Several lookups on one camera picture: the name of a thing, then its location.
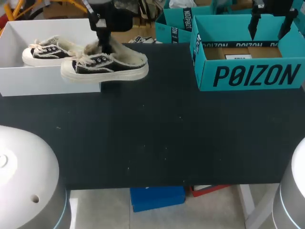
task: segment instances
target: tiled floor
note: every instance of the tiled floor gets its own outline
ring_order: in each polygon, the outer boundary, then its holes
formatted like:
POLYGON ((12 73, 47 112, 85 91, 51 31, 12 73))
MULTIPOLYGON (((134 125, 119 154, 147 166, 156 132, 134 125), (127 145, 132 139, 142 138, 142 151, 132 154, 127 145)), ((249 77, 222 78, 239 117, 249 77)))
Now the tiled floor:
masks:
MULTIPOLYGON (((266 185, 251 186, 254 202, 266 185)), ((235 186, 193 198, 182 205, 134 213, 128 188, 71 192, 71 229, 244 229, 235 186)), ((260 229, 274 229, 268 219, 260 229)))

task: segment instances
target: robotic arm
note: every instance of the robotic arm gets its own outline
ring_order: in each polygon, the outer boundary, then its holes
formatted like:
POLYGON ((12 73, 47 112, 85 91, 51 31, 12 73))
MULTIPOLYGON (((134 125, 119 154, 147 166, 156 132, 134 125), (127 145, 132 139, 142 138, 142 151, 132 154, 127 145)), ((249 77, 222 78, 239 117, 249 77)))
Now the robotic arm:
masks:
POLYGON ((285 21, 281 26, 278 39, 282 39, 289 31, 298 11, 292 9, 293 0, 263 0, 263 4, 253 5, 252 18, 248 26, 252 40, 255 37, 258 21, 262 13, 272 14, 274 16, 285 16, 285 21))
POLYGON ((91 30, 96 31, 102 52, 110 54, 111 32, 124 32, 132 28, 132 13, 117 9, 113 0, 83 0, 87 10, 91 30))

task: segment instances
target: teal box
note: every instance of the teal box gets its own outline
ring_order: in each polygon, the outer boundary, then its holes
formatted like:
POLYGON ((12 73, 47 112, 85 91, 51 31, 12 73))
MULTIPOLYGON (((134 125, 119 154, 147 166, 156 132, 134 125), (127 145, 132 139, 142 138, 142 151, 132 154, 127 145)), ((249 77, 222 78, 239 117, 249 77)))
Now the teal box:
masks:
POLYGON ((190 51, 200 91, 299 88, 305 79, 305 39, 293 23, 280 41, 284 17, 262 14, 252 41, 251 15, 195 16, 190 51), (277 46, 282 58, 207 60, 203 47, 277 46))
POLYGON ((162 13, 155 22, 157 41, 162 43, 189 43, 191 32, 180 30, 166 25, 165 16, 162 13))
POLYGON ((192 31, 193 16, 216 14, 216 0, 212 0, 212 4, 210 6, 178 9, 170 9, 169 2, 170 0, 166 0, 163 9, 166 23, 167 25, 176 27, 178 29, 192 31))

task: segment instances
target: white shoelace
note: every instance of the white shoelace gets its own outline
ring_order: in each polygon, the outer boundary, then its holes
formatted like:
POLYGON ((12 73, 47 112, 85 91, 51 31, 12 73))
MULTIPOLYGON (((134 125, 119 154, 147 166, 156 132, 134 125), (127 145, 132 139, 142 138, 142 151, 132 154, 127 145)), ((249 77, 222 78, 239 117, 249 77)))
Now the white shoelace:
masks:
POLYGON ((87 64, 96 63, 96 61, 91 60, 88 55, 84 54, 84 52, 68 51, 68 55, 70 55, 71 57, 67 57, 67 60, 76 61, 77 63, 84 66, 86 66, 87 64))
POLYGON ((39 40, 35 40, 34 44, 30 44, 29 48, 34 49, 34 52, 46 52, 46 49, 43 49, 41 42, 39 40))

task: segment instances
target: black tabletop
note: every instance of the black tabletop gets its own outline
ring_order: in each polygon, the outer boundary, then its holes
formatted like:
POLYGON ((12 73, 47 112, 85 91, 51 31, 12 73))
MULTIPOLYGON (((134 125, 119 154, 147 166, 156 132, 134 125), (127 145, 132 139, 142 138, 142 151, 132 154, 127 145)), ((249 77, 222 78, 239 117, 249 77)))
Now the black tabletop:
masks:
POLYGON ((187 44, 132 48, 144 79, 1 98, 0 125, 43 138, 70 189, 280 182, 305 137, 302 89, 200 92, 187 44))

